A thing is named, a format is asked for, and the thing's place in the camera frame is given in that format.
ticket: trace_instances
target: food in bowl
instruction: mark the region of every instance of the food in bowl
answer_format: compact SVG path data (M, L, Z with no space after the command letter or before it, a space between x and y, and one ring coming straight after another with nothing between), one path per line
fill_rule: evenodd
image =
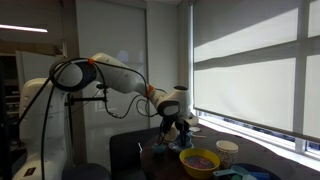
M213 162L211 162L208 158L202 156L188 156L184 158L184 163L197 169L214 168Z

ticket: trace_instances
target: black cable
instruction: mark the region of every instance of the black cable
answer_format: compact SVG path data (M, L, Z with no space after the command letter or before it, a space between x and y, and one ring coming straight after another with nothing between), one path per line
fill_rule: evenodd
M110 65L110 64L106 64L106 63L101 63L101 62L96 62L96 63L98 63L98 64L103 64L103 65L107 65L107 66L112 66L112 67L116 67L116 68L120 68L120 69L127 69L127 70L130 70L130 71L134 72L134 73L137 73L139 76L142 77L142 79L143 79L143 81L144 81L144 84L145 84L145 87L146 87L146 94L147 94L147 91L148 91L148 90L147 90L147 82L146 82L145 78L142 76L142 74L140 74L138 71L135 71L135 70L132 70L132 69L129 69L129 68L125 68L125 67L114 66L114 65ZM103 73L102 73L101 69L100 69L99 66L97 66L96 64L94 64L94 66L98 69L98 71L99 71L99 73L100 73L100 75L101 75L101 77L102 77L103 85L106 86L105 79L104 79L104 76L103 76ZM105 97L105 99L106 99L106 101L104 101L104 106L105 106L105 109L106 109L107 113L108 113L110 116L112 116L112 117L114 117L114 118L118 118L118 119L123 119L123 118L125 118L125 117L128 115L128 113L129 113L129 111L130 111L130 109L131 109L131 106L132 106L132 103L134 102L134 100L135 100L137 97L139 97L139 96L141 96L141 95L137 95L137 96L135 96L135 97L132 99L132 101L131 101L128 109L127 109L127 112L126 112L123 116L118 116L118 115L116 115L116 114L114 114L114 113L111 113L111 112L108 110L107 95L106 95L106 90L104 90L104 97Z
M119 68L119 69L126 69L126 70L128 70L128 71L131 71L131 72L134 72L134 73L138 74L138 75L142 78L142 80L143 80L143 82L144 82L145 94L148 93L147 81L146 81L146 79L143 77L143 75L142 75L141 73L139 73L138 71L135 71L135 70L133 70L133 69L126 68L126 67L120 67L120 66L115 66L115 65L107 64L107 63L104 63L104 62L99 62L99 61L95 61L95 63L97 63L97 64L103 64L103 65L107 65L107 66L115 67L115 68ZM99 73L101 74L103 83L104 83L104 85L105 85L106 83L105 83L105 80L104 80L104 77L103 77L103 75L102 75L102 72L101 72L100 68L99 68L97 65L95 65L95 67L97 67Z
M162 135L163 124L164 124L164 120L162 119L161 124L160 124L160 133L159 133L159 137L158 137L158 143L159 143L160 137L162 138L162 140L161 140L160 143L162 143L162 142L166 142L166 143L174 142L175 140L173 140L173 141L167 141L167 140L165 140L165 136L167 135L167 133L164 133L164 134Z
M41 92L43 91L43 89L46 87L46 85L48 84L48 82L54 77L55 73L57 73L62 67L64 67L65 64L71 63L74 60L84 60L86 58L74 58L74 59L70 59L68 61L59 63L56 65L57 69L54 70L54 72L48 77L48 79L44 82L44 84L41 86L41 88L39 89L39 91L36 93L36 95L32 98L32 100L30 101L30 103L28 104L28 106L26 107L26 109L23 111L22 115L19 117L19 121L18 121L18 125L20 125L21 121L24 119L24 117L27 115L28 111L30 110L30 108L32 107L33 103L37 100L37 98L39 97L39 95L41 94Z
M45 139L45 133L46 133L46 125L47 125L47 121L48 121L48 113L49 113L49 107L50 107L50 103L51 103L51 99L52 99L52 94L54 91L54 84L52 84L52 88L50 91L50 95L48 98L48 102L47 102L47 108L46 108L46 113L45 113L45 118L43 121L43 128L42 128L42 135L41 135L41 174L42 174L42 180L45 180L45 170L44 170L44 139Z
M129 113L129 111L130 111L130 109L131 109L131 106L132 106L134 100L135 100L136 98L138 98L139 96L141 96L141 95L136 95L136 96L131 100L131 102L130 102L130 104L129 104L129 107L128 107L128 109L127 109L127 112L126 112L123 116L118 116L118 115L116 115L116 114L114 114L114 113L111 113L111 112L108 110L108 105L107 105L107 102L106 102L106 101L104 102L104 107L105 107L107 113L108 113L110 116L112 116L112 117L114 117L114 118L118 118L118 119L123 119L123 118L125 118L125 117L128 115L128 113Z
M164 93L167 93L165 90L163 90L163 89L159 89L159 88L154 88L154 89L156 89L156 90L159 90L159 91L162 91L162 92L164 92Z
M139 104L140 101L144 101L144 102L146 103L146 105L145 105L145 111L147 112L147 115L142 114L142 113L140 112L140 110L138 109L138 104ZM153 114L153 115L150 115L147 109L148 109L148 103L147 103L146 100L144 100L144 99L139 99L139 100L136 102L136 110L137 110L137 112L138 112L141 116L154 117L154 116L158 115L158 113L155 113L155 114Z
M162 134L162 126L163 126L163 119L160 123L160 128L159 128L160 130L159 130L159 136L158 136L158 145L161 145L164 141L164 137L162 137L162 135L161 135Z
M69 60L65 63L62 63L62 65L60 67L57 68L57 70L55 70L50 76L49 76L49 80L52 80L52 78L54 77L54 75L62 68L62 70L59 72L59 74L57 75L56 79L59 79L61 73L63 72L63 70L71 64L73 60ZM51 99L52 99L52 95L53 95L53 91L55 88L55 83L52 82L52 88L50 91L50 95L48 98L48 102L47 102L47 107L46 107L46 112L45 112L45 116L44 116L44 121L43 121L43 127L42 127L42 134L41 134L41 150L40 150L40 163L41 163L41 178L42 180L45 180L45 169L44 169L44 144L45 144L45 132L46 132L46 125L47 125L47 120L48 120L48 113L49 113L49 108L50 108L50 104L51 104Z

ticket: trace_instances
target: bowl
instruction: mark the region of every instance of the bowl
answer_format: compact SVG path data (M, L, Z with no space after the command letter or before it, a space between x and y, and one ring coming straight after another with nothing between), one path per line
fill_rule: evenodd
M200 156L206 159L209 159L213 163L213 168L209 169L199 169L192 167L185 163L185 158L190 156ZM213 153L212 151L209 151L207 149L202 148L188 148L183 151L181 151L179 155L180 161L183 164L183 167L185 171L193 178L196 179L208 179L213 176L213 171L218 170L220 166L220 159L219 157Z
M154 154L163 154L166 151L166 146L163 144L154 144L152 145L152 151Z

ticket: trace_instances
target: window blind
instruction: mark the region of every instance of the window blind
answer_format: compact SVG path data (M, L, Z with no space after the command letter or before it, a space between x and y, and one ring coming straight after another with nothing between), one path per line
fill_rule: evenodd
M195 109L320 142L320 0L195 1Z

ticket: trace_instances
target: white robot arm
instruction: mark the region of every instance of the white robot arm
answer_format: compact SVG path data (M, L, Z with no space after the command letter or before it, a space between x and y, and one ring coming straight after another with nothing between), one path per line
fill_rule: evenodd
M26 144L28 157L14 179L39 180L43 178L42 166L45 179L61 179L66 161L65 97L67 93L80 91L93 81L99 81L104 87L121 93L135 91L148 98L159 115L170 119L163 129L164 132L170 129L173 122L181 124L180 129L177 128L181 132L188 128L185 123L190 116L187 88L177 86L171 93L164 93L147 84L139 73L103 53L90 59L58 62L52 66L50 78L33 79L23 87L19 109L20 137ZM43 140L42 129L45 126L48 128ZM43 144L45 150L41 158Z

